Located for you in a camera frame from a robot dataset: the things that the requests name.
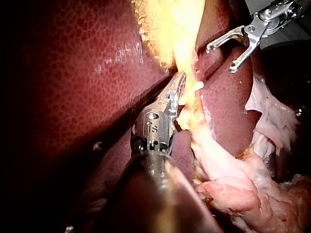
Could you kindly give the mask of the left arm instrument jaw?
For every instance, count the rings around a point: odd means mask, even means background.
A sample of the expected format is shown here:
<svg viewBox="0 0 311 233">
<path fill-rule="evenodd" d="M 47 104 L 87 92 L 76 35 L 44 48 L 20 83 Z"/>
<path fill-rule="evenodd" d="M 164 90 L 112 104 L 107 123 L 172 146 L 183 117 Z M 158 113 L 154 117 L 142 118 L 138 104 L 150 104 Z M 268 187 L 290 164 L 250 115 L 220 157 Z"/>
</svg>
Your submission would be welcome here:
<svg viewBox="0 0 311 233">
<path fill-rule="evenodd" d="M 185 72 L 175 73 L 167 86 L 158 95 L 160 109 L 168 116 L 177 116 L 179 98 L 184 90 L 185 81 Z"/>
</svg>

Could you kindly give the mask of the right arm instrument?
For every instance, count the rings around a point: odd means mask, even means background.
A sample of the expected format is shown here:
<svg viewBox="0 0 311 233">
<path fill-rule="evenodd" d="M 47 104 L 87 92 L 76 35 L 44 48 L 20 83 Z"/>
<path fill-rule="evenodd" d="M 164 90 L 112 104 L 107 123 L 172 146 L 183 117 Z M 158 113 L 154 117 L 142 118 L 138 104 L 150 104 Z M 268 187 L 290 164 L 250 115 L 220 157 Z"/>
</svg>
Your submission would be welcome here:
<svg viewBox="0 0 311 233">
<path fill-rule="evenodd" d="M 274 0 L 252 15 L 252 21 L 244 27 L 246 37 L 252 46 L 285 28 L 290 22 L 303 16 L 302 0 Z"/>
</svg>

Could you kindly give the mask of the left arm instrument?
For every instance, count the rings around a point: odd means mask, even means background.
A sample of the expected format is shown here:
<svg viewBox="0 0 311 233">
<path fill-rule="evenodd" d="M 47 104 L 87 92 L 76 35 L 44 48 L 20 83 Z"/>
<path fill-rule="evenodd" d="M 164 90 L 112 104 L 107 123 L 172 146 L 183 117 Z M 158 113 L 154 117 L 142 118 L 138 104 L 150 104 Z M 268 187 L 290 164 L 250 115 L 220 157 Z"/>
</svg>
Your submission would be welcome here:
<svg viewBox="0 0 311 233">
<path fill-rule="evenodd" d="M 132 154 L 144 151 L 172 153 L 173 120 L 177 111 L 169 98 L 158 98 L 145 106 L 132 127 L 130 146 Z"/>
</svg>

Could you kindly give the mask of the right arm instrument jaw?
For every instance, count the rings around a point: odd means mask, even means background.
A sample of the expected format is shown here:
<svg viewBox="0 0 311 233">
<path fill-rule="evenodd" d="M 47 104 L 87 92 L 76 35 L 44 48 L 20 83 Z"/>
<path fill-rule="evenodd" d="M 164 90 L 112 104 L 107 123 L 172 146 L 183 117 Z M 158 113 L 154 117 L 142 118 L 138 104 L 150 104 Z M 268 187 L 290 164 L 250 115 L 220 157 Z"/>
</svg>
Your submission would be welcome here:
<svg viewBox="0 0 311 233">
<path fill-rule="evenodd" d="M 254 53 L 256 47 L 249 46 L 246 50 L 236 59 L 233 60 L 228 71 L 236 73 L 242 64 Z"/>
<path fill-rule="evenodd" d="M 226 43 L 227 41 L 234 39 L 238 42 L 242 42 L 244 39 L 244 33 L 243 33 L 244 25 L 241 25 L 239 27 L 236 27 L 227 33 L 223 34 L 222 36 L 214 39 L 213 41 L 209 42 L 206 45 L 206 53 L 209 54 L 210 51 L 215 51 L 218 47 Z"/>
</svg>

